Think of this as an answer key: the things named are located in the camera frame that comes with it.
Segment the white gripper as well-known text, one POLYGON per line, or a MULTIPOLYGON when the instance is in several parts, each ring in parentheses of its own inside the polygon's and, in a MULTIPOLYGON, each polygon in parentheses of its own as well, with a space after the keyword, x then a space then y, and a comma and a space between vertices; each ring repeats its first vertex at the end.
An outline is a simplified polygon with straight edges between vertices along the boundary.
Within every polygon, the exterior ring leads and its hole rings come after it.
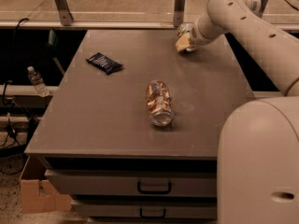
POLYGON ((191 34, 182 35, 177 43, 177 52, 189 49, 192 45, 204 46, 215 41, 220 35, 227 33, 227 30, 214 23, 207 14, 198 18, 191 28, 191 34))

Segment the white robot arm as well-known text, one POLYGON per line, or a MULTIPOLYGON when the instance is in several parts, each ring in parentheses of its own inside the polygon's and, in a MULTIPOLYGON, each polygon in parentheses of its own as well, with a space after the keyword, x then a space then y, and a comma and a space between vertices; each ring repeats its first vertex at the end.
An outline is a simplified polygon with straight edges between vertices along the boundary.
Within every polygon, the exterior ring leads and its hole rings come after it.
POLYGON ((207 0, 178 50, 233 37, 254 90, 225 121, 218 145, 218 224, 299 224, 299 41, 261 17, 261 0, 207 0))

